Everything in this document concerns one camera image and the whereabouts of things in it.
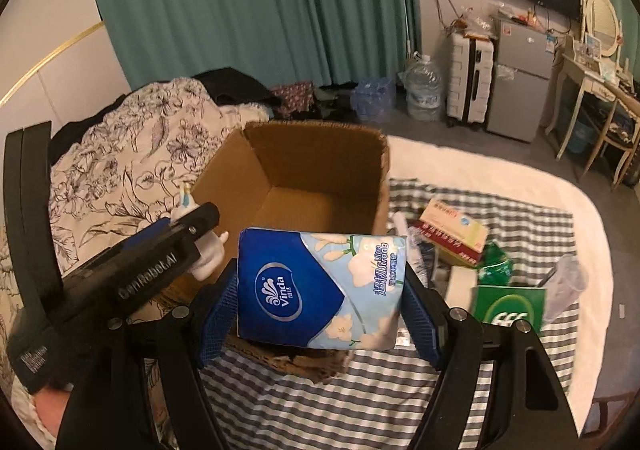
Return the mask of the green 666 box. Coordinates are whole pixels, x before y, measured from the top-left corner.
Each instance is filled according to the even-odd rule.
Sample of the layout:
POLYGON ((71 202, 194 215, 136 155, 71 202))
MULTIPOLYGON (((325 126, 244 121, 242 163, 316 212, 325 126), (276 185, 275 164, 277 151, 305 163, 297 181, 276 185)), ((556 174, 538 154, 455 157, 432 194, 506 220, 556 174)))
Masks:
POLYGON ((478 285, 473 315, 478 321, 506 327, 524 320, 539 332, 545 301, 546 291, 542 287, 478 285))

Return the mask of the white rabbit figurine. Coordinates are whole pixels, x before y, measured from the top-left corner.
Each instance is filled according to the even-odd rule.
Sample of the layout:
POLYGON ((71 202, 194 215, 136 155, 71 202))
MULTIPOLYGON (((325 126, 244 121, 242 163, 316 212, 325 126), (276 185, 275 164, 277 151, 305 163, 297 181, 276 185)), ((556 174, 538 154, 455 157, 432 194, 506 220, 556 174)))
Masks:
MULTIPOLYGON (((190 184, 181 184, 178 205, 171 210, 170 223, 173 225, 180 218, 198 209, 198 207, 200 205, 195 202, 191 194, 190 184)), ((205 281, 222 264, 224 260, 224 244, 227 243, 228 238, 228 231, 224 231, 221 235, 217 235, 214 231, 209 231, 195 241, 195 245, 200 252, 200 258, 188 270, 195 280, 205 281)))

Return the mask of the blue Vinda tissue pack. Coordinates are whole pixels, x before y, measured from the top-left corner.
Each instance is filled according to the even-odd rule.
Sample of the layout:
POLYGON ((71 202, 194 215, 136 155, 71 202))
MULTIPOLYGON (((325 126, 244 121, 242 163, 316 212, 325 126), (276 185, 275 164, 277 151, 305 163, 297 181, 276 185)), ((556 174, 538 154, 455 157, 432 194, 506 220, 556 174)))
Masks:
POLYGON ((395 346, 402 236, 248 228, 239 238, 238 334, 297 348, 395 346))

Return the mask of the grey checkered cloth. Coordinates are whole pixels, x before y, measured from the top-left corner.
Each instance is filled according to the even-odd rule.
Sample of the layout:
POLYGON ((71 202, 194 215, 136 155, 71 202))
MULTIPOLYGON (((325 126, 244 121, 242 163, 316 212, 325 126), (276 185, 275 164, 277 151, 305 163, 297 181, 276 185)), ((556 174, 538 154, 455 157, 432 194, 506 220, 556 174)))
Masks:
POLYGON ((506 242, 527 289, 574 244, 573 219, 383 175, 201 175, 229 234, 213 274, 204 392, 230 449, 573 449, 538 320, 480 323, 412 271, 401 211, 464 211, 506 242))

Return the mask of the red yellow medicine box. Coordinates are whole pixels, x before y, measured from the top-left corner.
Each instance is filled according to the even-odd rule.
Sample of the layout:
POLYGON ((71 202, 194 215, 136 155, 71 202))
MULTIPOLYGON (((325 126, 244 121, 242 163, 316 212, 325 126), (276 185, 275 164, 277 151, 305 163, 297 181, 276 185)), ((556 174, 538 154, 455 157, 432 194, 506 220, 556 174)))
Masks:
POLYGON ((431 199, 416 222, 420 233, 451 266, 475 268, 482 259, 486 225, 440 199, 431 199))

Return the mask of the floral white duvet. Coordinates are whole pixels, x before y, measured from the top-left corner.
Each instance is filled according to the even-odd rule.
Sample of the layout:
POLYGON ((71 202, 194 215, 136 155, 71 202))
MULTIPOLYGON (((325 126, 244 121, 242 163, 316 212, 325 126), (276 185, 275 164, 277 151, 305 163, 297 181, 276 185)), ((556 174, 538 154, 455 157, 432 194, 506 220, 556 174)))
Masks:
POLYGON ((231 133, 269 121, 260 103, 216 103, 191 78, 125 96, 52 161, 49 215, 58 266, 69 273, 170 215, 231 133))

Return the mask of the clear plastic cup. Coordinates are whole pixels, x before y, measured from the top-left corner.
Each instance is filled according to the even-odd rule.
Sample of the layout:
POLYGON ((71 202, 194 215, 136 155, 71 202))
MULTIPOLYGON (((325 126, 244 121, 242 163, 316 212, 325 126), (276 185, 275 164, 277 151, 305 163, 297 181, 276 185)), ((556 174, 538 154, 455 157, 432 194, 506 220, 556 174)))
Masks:
POLYGON ((542 324, 553 323, 588 285, 588 277, 575 255, 563 255, 538 283, 546 291, 542 324))

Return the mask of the brown cardboard box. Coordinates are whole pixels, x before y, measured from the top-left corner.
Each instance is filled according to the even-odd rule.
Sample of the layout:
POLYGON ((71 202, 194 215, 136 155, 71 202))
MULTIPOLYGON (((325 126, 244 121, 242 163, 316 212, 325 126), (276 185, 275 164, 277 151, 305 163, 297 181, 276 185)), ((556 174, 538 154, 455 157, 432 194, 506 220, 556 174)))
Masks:
MULTIPOLYGON (((191 189, 198 205, 218 207, 213 231, 229 232, 222 264, 195 284, 229 273, 238 279, 239 238, 248 228, 389 235, 387 173, 386 139, 372 129, 271 123, 233 132, 191 189)), ((273 369, 320 382, 343 372, 355 351, 243 340, 238 312, 239 300, 224 346, 273 369)))

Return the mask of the black clothing pile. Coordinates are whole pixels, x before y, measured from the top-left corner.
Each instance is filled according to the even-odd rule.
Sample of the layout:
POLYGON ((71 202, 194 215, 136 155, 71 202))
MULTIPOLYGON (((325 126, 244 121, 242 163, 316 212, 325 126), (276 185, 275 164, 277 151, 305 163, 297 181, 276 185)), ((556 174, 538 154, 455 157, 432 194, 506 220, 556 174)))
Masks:
POLYGON ((250 75, 232 67, 206 70, 195 75, 218 105, 260 103, 278 107, 281 99, 250 75))

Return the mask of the pack of water bottles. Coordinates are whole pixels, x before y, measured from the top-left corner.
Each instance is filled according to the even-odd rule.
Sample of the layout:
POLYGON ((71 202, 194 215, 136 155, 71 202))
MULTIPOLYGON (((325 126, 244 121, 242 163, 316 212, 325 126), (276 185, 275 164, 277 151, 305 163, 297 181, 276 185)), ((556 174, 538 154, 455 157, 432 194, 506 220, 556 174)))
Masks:
POLYGON ((367 78, 350 94, 350 105, 360 121, 382 123, 395 105, 396 86, 390 78, 367 78))

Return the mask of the large water bottle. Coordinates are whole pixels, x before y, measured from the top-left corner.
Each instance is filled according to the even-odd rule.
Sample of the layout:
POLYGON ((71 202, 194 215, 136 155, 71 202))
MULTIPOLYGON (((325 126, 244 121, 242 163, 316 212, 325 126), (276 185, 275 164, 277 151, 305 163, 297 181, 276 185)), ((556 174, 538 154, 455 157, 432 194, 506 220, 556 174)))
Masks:
POLYGON ((409 116, 417 121, 438 121, 442 113, 444 82, 431 57, 414 52, 402 83, 407 91, 409 116))

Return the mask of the wooden chair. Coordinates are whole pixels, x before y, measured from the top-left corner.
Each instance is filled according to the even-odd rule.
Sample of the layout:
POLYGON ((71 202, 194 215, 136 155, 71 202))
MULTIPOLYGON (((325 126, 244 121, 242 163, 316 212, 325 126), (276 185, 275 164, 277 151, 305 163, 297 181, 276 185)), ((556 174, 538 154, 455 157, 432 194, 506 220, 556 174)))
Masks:
POLYGON ((612 189, 616 190, 626 177, 639 147, 639 101, 608 81, 604 87, 611 96, 606 101, 589 104, 585 110, 587 123, 594 132, 594 142, 580 177, 588 173, 607 147, 613 147, 620 151, 620 161, 612 179, 612 189))

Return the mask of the white suitcase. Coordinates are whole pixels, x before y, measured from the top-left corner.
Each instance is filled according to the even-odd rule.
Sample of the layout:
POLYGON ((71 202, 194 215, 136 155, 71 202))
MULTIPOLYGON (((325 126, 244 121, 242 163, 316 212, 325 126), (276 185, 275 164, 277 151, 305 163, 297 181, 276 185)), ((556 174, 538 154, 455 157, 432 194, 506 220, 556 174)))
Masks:
POLYGON ((460 32, 449 37, 450 69, 446 124, 478 128, 485 122, 490 98, 494 44, 486 37, 460 32))

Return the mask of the silver mini fridge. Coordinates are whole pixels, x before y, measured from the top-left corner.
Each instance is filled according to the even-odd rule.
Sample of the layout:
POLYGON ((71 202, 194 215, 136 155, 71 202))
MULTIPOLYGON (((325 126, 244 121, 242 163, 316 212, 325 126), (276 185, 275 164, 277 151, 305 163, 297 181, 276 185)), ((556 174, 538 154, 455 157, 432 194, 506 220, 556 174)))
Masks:
POLYGON ((554 44, 548 36, 506 18, 496 20, 498 43, 486 129, 530 143, 549 89, 554 44))

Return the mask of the white dressing table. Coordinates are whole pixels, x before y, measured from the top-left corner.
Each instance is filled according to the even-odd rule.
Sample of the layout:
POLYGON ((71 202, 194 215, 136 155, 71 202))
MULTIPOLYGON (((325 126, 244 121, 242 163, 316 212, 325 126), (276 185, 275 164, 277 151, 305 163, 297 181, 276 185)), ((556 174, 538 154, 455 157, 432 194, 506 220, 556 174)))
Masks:
POLYGON ((638 123, 639 121, 639 101, 634 97, 620 89, 620 87, 611 84, 605 80, 595 70, 587 68, 585 65, 574 61, 566 53, 562 54, 561 69, 556 78, 554 100, 551 114, 551 121, 544 133, 549 136, 554 130, 558 118, 560 116, 560 108, 562 104, 562 94, 564 82, 569 79, 578 87, 578 93, 573 105, 572 116, 570 116, 570 124, 567 126, 565 136, 560 142, 559 150, 555 154, 555 159, 559 161, 565 150, 568 141, 573 134, 577 118, 582 108, 582 100, 586 94, 591 94, 601 101, 611 101, 623 107, 631 118, 638 123))

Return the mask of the oval vanity mirror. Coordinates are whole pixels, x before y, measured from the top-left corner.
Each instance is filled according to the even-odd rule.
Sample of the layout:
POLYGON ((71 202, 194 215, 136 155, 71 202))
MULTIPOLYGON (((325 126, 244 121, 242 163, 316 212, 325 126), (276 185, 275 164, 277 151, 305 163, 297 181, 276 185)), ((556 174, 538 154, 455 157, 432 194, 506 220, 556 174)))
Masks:
POLYGON ((620 19, 611 0, 587 0, 584 7, 586 34, 600 41, 600 54, 611 58, 620 45, 620 19))

